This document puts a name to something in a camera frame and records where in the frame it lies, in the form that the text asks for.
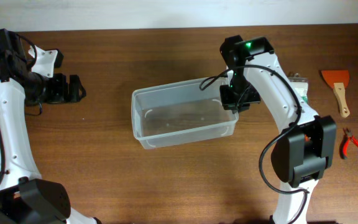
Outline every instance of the white wall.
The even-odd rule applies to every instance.
[[[358,22],[358,0],[0,0],[14,31]]]

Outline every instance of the red pliers handle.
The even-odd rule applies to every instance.
[[[349,129],[344,129],[344,131],[346,133],[346,142],[342,148],[342,155],[344,159],[347,159],[347,147],[349,146],[349,142],[352,141],[358,147],[358,140],[353,136]]]

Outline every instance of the wooden table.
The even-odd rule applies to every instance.
[[[339,156],[342,128],[358,138],[358,24],[25,33],[43,49],[59,48],[65,59],[55,72],[78,74],[88,94],[26,117],[43,178],[63,184],[75,209],[103,223],[268,219],[278,195],[263,183],[257,161],[278,133],[263,103],[241,113],[226,138],[146,151],[132,132],[134,90],[218,74],[225,67],[219,47],[236,34],[266,36],[284,71],[309,79],[310,105],[337,123],[333,166],[313,192],[308,220],[358,223],[358,150],[351,145],[348,160]],[[321,69],[350,71],[348,118],[340,117]],[[270,156],[265,172],[277,185]]]

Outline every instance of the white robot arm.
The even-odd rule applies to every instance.
[[[58,50],[29,42],[34,59],[28,65],[21,39],[28,41],[0,30],[0,223],[101,223],[72,209],[61,184],[42,180],[24,119],[25,105],[75,103],[85,89],[78,76],[70,76],[69,86],[64,75],[53,75],[63,60]]]
[[[220,48],[228,69],[200,89],[204,90],[220,77],[229,85],[220,87],[225,110],[233,113],[249,109],[251,103],[264,100],[278,132],[261,154],[259,170],[265,183],[281,193],[270,223],[306,224],[310,196],[324,170],[332,163],[336,125],[331,117],[320,118],[299,94],[284,74],[273,47],[264,37],[243,41],[227,38]],[[276,143],[272,164],[279,177],[280,189],[265,178],[264,154]]]

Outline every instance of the wooden handle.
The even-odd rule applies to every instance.
[[[346,118],[350,115],[349,108],[346,104],[345,99],[345,86],[343,83],[334,83],[334,94],[338,100],[339,112],[343,118]]]

